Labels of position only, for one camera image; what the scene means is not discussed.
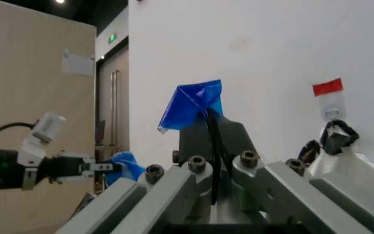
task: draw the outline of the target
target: doorway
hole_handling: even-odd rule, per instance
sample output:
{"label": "doorway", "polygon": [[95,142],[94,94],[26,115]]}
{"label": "doorway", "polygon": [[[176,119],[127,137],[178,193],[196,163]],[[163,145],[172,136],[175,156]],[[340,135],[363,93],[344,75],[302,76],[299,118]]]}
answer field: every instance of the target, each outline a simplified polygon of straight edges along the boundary
{"label": "doorway", "polygon": [[102,144],[114,152],[129,150],[129,47],[103,62],[99,71],[99,120],[105,121]]}

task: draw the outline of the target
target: red label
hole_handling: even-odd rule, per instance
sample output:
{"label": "red label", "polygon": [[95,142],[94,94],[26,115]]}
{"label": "red label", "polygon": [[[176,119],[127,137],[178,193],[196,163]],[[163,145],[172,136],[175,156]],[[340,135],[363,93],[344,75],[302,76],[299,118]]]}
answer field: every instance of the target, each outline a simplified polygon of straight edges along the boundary
{"label": "red label", "polygon": [[342,91],[343,84],[341,83],[341,78],[334,79],[332,81],[322,83],[322,84],[315,84],[313,85],[314,96],[328,94],[332,92]]}

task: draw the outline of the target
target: green sign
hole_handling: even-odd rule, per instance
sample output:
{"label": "green sign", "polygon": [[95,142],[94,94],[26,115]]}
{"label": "green sign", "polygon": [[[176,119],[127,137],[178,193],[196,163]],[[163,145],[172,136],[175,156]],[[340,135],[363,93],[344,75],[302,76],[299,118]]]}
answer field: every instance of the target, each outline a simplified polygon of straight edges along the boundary
{"label": "green sign", "polygon": [[112,43],[114,40],[116,40],[116,33],[109,36],[108,44]]}

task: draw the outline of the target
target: black cable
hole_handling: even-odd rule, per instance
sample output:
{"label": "black cable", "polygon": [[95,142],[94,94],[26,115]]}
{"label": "black cable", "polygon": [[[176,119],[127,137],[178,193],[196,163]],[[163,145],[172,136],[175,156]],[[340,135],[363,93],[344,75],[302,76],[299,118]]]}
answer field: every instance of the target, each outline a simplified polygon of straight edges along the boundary
{"label": "black cable", "polygon": [[21,126],[21,127],[28,127],[28,128],[34,128],[34,124],[31,123],[24,123],[24,122],[14,122],[14,123],[8,123],[5,125],[0,126],[0,131],[10,128],[10,127],[16,127],[16,126]]}

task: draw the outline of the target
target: white paper sign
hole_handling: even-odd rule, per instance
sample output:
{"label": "white paper sign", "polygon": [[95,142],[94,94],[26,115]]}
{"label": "white paper sign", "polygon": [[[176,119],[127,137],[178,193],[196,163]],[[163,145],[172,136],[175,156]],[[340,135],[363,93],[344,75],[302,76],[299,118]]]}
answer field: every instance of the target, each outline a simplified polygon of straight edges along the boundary
{"label": "white paper sign", "polygon": [[68,50],[63,53],[61,68],[69,74],[94,76],[94,60],[87,56],[72,55]]}

